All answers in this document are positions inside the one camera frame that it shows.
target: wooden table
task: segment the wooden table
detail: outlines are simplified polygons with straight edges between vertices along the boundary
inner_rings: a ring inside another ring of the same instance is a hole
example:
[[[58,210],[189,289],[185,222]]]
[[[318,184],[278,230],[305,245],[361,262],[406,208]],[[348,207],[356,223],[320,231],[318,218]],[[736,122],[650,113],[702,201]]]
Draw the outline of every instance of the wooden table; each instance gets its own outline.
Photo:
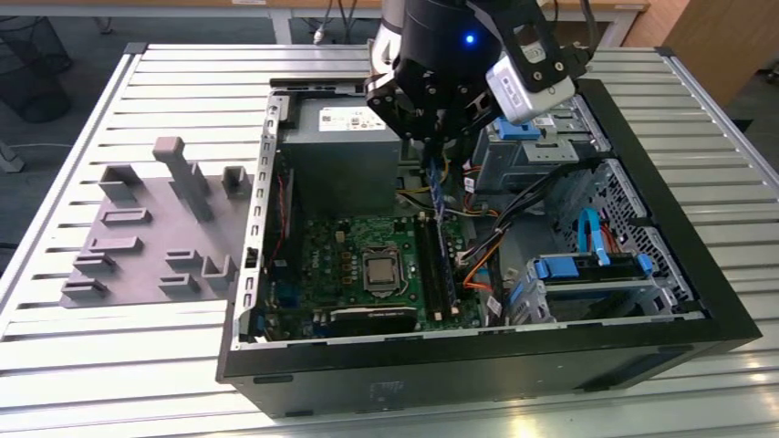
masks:
[[[289,19],[324,16],[328,0],[0,0],[2,16],[257,16],[272,20],[277,44],[290,44]],[[344,7],[350,0],[342,0]],[[577,0],[558,0],[558,20],[584,21]],[[590,0],[598,22],[606,22],[601,46],[617,47],[646,0]],[[550,0],[544,5],[553,17]],[[337,14],[333,8],[330,16]],[[381,0],[357,0],[356,18],[380,18]]]

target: metal slotted table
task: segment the metal slotted table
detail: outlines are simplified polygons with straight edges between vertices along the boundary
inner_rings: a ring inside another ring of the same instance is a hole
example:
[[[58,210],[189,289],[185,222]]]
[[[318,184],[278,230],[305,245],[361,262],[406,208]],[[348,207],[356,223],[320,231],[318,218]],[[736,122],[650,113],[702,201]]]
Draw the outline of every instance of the metal slotted table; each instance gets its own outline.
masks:
[[[777,179],[673,57],[604,49],[604,81],[762,338],[626,391],[272,421],[214,382],[225,302],[63,309],[59,288],[106,164],[166,176],[179,136],[204,174],[257,165],[272,77],[364,77],[362,47],[149,46],[126,54],[0,282],[0,432],[154,436],[762,437],[779,433]]]

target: green motherboard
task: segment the green motherboard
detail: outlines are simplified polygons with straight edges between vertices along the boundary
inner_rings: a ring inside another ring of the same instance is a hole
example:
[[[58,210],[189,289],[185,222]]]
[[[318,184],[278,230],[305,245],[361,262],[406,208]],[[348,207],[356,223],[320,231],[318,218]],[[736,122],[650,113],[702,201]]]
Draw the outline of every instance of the green motherboard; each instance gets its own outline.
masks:
[[[442,235],[453,255],[465,248],[456,218],[444,223]],[[326,310],[334,308],[414,308],[417,325],[413,331],[480,325],[476,296],[461,297],[456,315],[430,318],[424,307],[417,242],[413,217],[312,219],[305,222],[301,281],[298,288],[294,287],[297,304],[294,308],[280,311],[285,314],[281,324],[289,339],[324,337],[316,332],[316,322],[326,317],[322,316]],[[280,289],[277,293],[288,294],[289,291]]]

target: ram slot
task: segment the ram slot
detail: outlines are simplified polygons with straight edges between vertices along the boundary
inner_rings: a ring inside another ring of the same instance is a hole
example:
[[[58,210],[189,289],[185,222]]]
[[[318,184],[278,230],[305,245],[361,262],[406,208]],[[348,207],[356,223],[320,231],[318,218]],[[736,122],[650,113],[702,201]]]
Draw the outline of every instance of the ram slot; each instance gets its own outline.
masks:
[[[418,273],[422,280],[424,311],[429,320],[441,321],[449,315],[446,281],[440,263],[436,221],[426,216],[413,220]]]

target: white label sticker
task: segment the white label sticker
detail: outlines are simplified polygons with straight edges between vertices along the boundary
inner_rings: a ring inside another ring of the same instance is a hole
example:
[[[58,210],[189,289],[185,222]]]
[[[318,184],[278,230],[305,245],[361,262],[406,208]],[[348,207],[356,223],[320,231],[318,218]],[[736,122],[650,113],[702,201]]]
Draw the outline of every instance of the white label sticker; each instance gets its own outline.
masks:
[[[368,107],[326,107],[318,110],[318,131],[385,130],[386,124]]]
[[[540,41],[536,41],[526,46],[521,46],[521,52],[530,64],[536,64],[546,59],[546,52],[544,52],[544,48],[540,46]]]
[[[500,303],[497,302],[493,296],[489,296],[489,299],[486,300],[486,307],[496,315],[500,315],[500,310],[502,309],[502,306],[500,306]]]
[[[473,193],[476,187],[476,182],[473,181],[473,178],[462,178],[462,184],[465,185],[465,191],[468,193]]]

